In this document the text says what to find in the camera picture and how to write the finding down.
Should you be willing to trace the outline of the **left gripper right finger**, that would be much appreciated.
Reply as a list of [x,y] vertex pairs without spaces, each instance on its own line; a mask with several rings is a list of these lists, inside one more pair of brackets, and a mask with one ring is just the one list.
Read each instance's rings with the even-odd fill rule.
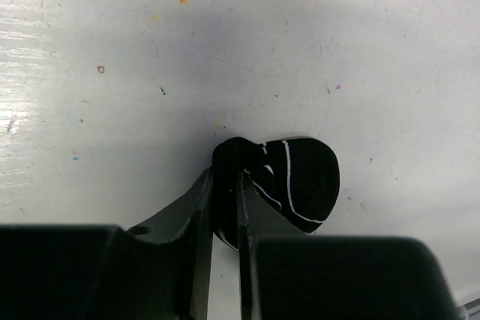
[[458,319],[433,253],[412,238],[310,236],[238,177],[243,319]]

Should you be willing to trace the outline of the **black sock with purple stripes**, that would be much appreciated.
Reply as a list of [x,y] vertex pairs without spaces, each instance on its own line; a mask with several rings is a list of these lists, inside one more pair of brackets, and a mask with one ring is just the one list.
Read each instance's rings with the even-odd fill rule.
[[256,144],[236,136],[214,149],[211,169],[213,230],[233,249],[238,247],[236,188],[241,174],[268,205],[307,234],[327,220],[340,192],[337,156],[310,137]]

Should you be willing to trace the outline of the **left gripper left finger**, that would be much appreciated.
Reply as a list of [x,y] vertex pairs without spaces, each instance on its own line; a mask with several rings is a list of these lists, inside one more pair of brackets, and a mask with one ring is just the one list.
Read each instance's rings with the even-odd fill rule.
[[213,177],[129,228],[1,227],[3,319],[205,319]]

